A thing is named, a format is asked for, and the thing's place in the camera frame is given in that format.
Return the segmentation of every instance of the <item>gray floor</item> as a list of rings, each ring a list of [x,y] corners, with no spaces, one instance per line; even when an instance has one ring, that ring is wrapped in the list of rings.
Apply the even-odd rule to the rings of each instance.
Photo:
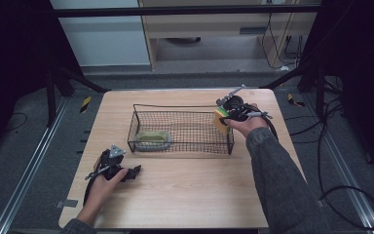
[[[158,64],[154,71],[124,72],[119,76],[104,75],[88,78],[113,90],[218,88],[237,87],[241,84],[258,87],[278,79],[285,72],[278,68],[271,68],[267,64],[263,51],[254,37],[202,38],[199,43],[191,43],[188,40],[163,40],[160,46]],[[291,45],[289,51],[295,51],[295,45]],[[295,89],[297,81],[297,78],[292,79],[275,89],[290,133],[303,130],[316,121],[308,106],[297,106],[287,100],[290,93],[294,94],[297,100],[306,103],[312,98],[314,92],[302,96],[297,94]],[[11,230],[14,233],[16,231],[51,233],[59,230],[57,221],[61,209],[56,207],[56,203],[66,199],[81,153],[85,148],[85,140],[89,136],[88,131],[92,127],[102,99],[102,94],[75,82],[73,85],[76,88],[74,97],[57,96],[57,103],[66,102],[65,112],[38,172],[18,207],[17,214],[13,220],[10,220]],[[18,101],[15,110],[17,114],[14,114],[8,125],[9,131],[0,139],[0,214],[10,201],[46,130],[45,92],[45,89],[39,90]],[[80,113],[83,99],[87,96],[91,96],[92,101],[88,110]],[[326,100],[334,98],[334,95],[326,96]],[[338,112],[329,119],[328,133],[337,144],[358,185],[374,196],[374,164],[366,163],[360,142],[342,113]],[[292,137],[306,179],[316,197],[320,195],[318,144],[303,142],[317,139],[318,136],[319,128],[313,128],[304,134]],[[320,154],[321,175],[325,188],[344,183],[330,149],[324,143]],[[356,207],[346,191],[336,192],[329,199],[342,214],[360,223]],[[367,233],[349,225],[328,206],[324,206],[323,211],[334,233]]]

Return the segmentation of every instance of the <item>wire basket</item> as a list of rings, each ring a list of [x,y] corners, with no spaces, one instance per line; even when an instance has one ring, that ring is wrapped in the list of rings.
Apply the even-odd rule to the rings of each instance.
[[[136,109],[145,106],[149,107],[148,111]],[[230,130],[227,135],[220,133],[212,124],[213,112],[197,111],[203,107],[208,109],[210,106],[135,104],[128,137],[131,152],[200,151],[231,154],[233,131]]]

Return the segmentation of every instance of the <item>sleeve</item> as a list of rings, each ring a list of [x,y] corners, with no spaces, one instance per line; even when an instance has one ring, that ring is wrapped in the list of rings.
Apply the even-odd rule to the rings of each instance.
[[[270,233],[330,233],[308,184],[270,130],[251,131],[246,147]]]
[[[60,234],[96,234],[96,230],[76,218],[71,219],[59,232]]]

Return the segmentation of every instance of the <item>yellow sponge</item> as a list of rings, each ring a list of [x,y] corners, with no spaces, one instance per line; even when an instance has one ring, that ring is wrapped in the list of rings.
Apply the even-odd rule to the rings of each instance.
[[[218,107],[214,110],[213,125],[216,127],[223,135],[227,135],[230,132],[230,127],[225,126],[220,122],[220,118],[229,116],[229,113],[222,107]]]

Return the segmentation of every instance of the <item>human hand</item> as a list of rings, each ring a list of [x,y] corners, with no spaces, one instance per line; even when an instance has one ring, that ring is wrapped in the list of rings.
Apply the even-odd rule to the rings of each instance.
[[[128,171],[129,169],[121,169],[110,180],[107,180],[104,175],[98,175],[93,182],[87,202],[78,214],[77,219],[88,225],[94,225],[102,205],[108,200],[117,184],[126,176]]]
[[[262,117],[249,117],[245,121],[239,122],[231,119],[225,119],[229,127],[238,130],[243,134],[244,137],[247,137],[248,133],[257,128],[268,128],[268,124]]]

